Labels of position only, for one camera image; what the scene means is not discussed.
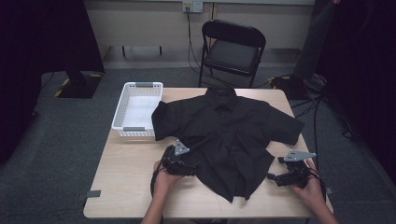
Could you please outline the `white wall socket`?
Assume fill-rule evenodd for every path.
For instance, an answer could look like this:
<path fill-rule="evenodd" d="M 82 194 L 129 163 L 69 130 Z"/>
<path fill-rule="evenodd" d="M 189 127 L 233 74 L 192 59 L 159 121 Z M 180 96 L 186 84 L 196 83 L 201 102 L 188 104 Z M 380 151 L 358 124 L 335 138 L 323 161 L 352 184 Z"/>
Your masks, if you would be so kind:
<path fill-rule="evenodd" d="M 183 0 L 182 10 L 190 13 L 202 13 L 204 10 L 204 3 L 202 0 Z"/>

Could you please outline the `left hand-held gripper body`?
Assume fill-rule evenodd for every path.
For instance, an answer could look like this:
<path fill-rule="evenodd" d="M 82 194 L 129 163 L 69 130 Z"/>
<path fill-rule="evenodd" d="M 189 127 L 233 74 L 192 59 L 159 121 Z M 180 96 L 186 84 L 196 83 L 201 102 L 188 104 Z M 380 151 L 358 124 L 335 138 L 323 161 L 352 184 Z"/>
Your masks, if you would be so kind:
<path fill-rule="evenodd" d="M 190 152 L 179 139 L 170 146 L 168 146 L 162 157 L 163 168 L 170 175 L 189 175 L 194 176 L 196 167 L 188 165 L 182 160 L 182 156 Z"/>

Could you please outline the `white plastic basket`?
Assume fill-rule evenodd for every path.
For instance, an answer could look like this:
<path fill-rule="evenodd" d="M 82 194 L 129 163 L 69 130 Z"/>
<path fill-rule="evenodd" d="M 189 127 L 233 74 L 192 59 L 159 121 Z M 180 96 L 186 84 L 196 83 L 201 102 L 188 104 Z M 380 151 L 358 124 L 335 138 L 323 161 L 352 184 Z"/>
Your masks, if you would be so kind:
<path fill-rule="evenodd" d="M 111 128 L 121 137 L 154 136 L 151 115 L 162 98 L 161 82 L 125 83 Z"/>

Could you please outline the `person's left hand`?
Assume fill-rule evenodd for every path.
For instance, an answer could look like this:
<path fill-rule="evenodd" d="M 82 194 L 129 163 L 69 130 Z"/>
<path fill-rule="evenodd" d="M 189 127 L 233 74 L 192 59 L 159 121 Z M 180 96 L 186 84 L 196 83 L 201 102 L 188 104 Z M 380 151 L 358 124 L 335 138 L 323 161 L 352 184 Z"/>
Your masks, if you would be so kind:
<path fill-rule="evenodd" d="M 177 181 L 183 178 L 183 175 L 170 175 L 163 168 L 160 161 L 154 163 L 154 185 L 153 199 L 155 201 L 165 201 L 172 191 Z"/>

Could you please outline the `black stand base yellow tape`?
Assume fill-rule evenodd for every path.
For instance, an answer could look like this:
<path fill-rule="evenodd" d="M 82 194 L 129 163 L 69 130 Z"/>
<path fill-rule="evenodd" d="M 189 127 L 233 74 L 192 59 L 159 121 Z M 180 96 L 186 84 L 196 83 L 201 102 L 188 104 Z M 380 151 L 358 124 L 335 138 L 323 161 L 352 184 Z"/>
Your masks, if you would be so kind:
<path fill-rule="evenodd" d="M 103 77 L 101 74 L 85 74 L 81 71 L 67 71 L 66 74 L 67 79 L 55 93 L 55 97 L 91 99 Z"/>

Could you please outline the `black curtain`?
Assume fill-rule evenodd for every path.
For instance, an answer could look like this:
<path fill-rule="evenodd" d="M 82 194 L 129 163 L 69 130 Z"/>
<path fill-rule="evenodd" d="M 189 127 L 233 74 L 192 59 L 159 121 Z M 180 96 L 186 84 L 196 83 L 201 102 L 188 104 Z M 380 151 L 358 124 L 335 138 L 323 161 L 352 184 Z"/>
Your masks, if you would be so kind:
<path fill-rule="evenodd" d="M 0 0 L 0 164 L 31 121 L 41 76 L 105 71 L 84 0 Z"/>
<path fill-rule="evenodd" d="M 318 72 L 396 184 L 396 0 L 341 0 Z"/>

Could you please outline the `black short-sleeved shirt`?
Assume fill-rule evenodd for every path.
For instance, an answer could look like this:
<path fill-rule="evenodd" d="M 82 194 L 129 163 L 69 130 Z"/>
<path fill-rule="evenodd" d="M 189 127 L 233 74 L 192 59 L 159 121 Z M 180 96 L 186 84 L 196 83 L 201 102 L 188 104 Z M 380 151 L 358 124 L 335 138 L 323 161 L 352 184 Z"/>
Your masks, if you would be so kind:
<path fill-rule="evenodd" d="M 194 166 L 197 178 L 228 202 L 249 199 L 262 183 L 274 160 L 266 150 L 270 142 L 294 145 L 304 128 L 264 101 L 217 88 L 159 102 L 151 119 L 155 138 L 179 139 L 190 149 L 182 161 Z"/>

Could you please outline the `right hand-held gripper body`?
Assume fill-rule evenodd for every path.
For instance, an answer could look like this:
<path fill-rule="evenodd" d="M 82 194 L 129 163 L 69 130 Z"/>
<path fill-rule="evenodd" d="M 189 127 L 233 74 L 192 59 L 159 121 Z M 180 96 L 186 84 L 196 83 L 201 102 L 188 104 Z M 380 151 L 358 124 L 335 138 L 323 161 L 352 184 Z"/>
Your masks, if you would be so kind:
<path fill-rule="evenodd" d="M 285 164 L 288 171 L 283 175 L 278 175 L 283 183 L 283 187 L 296 185 L 303 189 L 308 182 L 308 177 L 310 176 L 310 171 L 304 161 L 306 159 L 315 158 L 316 156 L 316 153 L 291 150 L 285 156 L 285 159 L 289 161 L 288 164 Z"/>

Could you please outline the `black folding chair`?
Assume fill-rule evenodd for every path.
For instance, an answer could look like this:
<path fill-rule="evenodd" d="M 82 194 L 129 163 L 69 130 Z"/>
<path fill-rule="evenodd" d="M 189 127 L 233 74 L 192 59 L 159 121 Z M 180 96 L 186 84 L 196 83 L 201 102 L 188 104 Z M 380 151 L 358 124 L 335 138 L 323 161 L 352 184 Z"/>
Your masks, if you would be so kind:
<path fill-rule="evenodd" d="M 198 86 L 204 68 L 250 77 L 252 87 L 261 63 L 266 37 L 257 28 L 230 21 L 212 20 L 202 26 L 203 53 Z"/>

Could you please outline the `person's right hand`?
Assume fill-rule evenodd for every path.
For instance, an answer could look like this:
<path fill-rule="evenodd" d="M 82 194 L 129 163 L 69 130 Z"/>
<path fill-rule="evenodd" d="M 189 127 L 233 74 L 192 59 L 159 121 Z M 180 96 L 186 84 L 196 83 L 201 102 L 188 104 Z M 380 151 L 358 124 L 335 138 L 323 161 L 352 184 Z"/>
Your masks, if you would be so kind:
<path fill-rule="evenodd" d="M 311 171 L 311 175 L 308 178 L 306 186 L 303 189 L 297 186 L 291 186 L 290 189 L 300 197 L 306 206 L 311 209 L 327 207 L 323 197 L 320 181 L 316 178 L 316 174 L 318 173 L 317 168 L 311 160 L 307 160 L 306 164 Z"/>

